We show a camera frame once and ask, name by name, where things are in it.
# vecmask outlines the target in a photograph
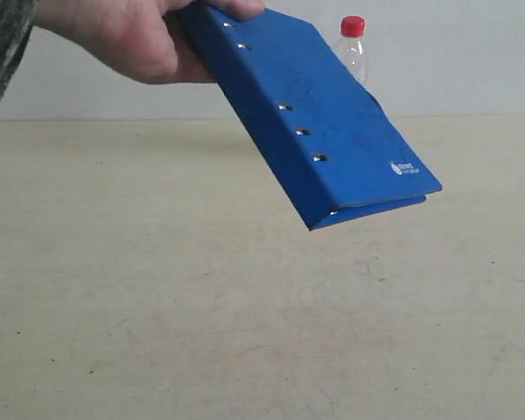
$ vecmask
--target white wall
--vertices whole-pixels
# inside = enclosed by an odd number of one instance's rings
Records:
[[[330,44],[367,19],[369,89],[390,115],[525,113],[525,0],[268,0]],[[229,118],[216,86],[147,87],[36,31],[0,119]]]

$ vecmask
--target hand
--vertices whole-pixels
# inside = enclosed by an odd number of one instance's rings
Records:
[[[163,16],[194,0],[40,0],[34,23],[147,84],[211,82],[213,76]],[[205,0],[238,20],[264,11],[262,0]]]

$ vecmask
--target gray sleeve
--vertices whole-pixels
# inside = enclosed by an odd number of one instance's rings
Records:
[[[18,70],[38,0],[0,0],[0,101]]]

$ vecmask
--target beige table surface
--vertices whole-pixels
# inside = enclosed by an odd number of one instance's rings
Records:
[[[525,420],[525,116],[309,233],[237,122],[0,122],[0,419]]]

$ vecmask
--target blue binder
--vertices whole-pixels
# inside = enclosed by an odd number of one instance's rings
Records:
[[[201,2],[176,18],[309,230],[441,191],[313,25],[271,9],[237,22]]]

